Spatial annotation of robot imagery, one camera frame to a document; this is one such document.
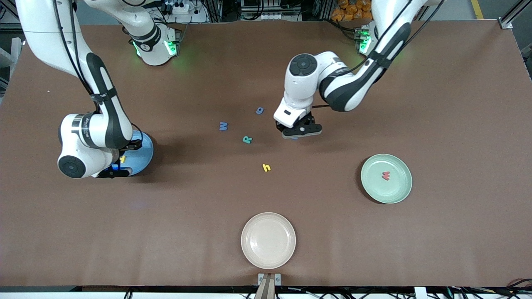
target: table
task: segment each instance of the table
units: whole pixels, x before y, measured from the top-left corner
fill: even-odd
[[[286,285],[532,276],[532,84],[496,21],[430,23],[356,110],[316,109],[322,135],[296,141],[272,118],[288,61],[327,50],[361,59],[333,26],[192,25],[161,67],[137,58],[119,26],[83,31],[155,140],[154,161],[127,179],[62,175],[57,127],[92,102],[24,47],[0,109],[1,285],[253,284],[264,271],[245,259],[240,233],[265,211],[296,229],[294,256],[275,270]],[[377,153],[412,172],[399,204],[361,189],[361,165]]]

